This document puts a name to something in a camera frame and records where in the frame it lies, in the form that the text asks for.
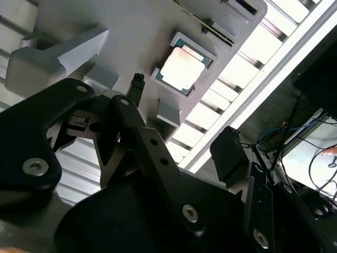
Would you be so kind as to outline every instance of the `black plastic part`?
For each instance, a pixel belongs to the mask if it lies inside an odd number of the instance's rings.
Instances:
[[[79,91],[78,86],[87,92]],[[49,143],[59,128],[48,133],[49,140],[47,131],[94,96],[88,85],[65,79],[0,113],[1,211],[29,212],[46,204],[61,178],[61,166]],[[47,173],[40,177],[25,174],[23,163],[30,158],[45,160]]]
[[[252,162],[247,167],[246,175],[238,180],[229,191],[240,193],[244,203],[242,230],[256,252],[275,252],[273,193],[266,186],[267,177],[263,168]],[[254,238],[254,231],[264,234],[268,248],[263,249]]]
[[[210,148],[220,181],[231,187],[240,180],[248,168],[247,158],[236,130],[226,127],[214,140]]]
[[[337,247],[298,194],[280,182],[273,188],[275,235],[283,252],[337,252]]]
[[[137,171],[78,203],[62,220],[55,252],[252,252],[243,240],[243,205],[231,193],[182,173],[203,233],[186,234],[153,181]]]

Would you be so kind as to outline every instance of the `black metal bracket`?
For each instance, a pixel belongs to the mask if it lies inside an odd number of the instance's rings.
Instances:
[[[256,251],[274,252],[273,193],[263,168],[250,163],[246,177],[229,188],[244,202],[243,231]]]
[[[51,198],[61,166],[50,143],[57,138],[70,110],[94,96],[88,85],[65,79],[0,114],[0,209],[30,211]],[[32,158],[47,164],[43,176],[24,172],[24,163]],[[39,169],[37,163],[28,164],[28,169],[34,166]]]

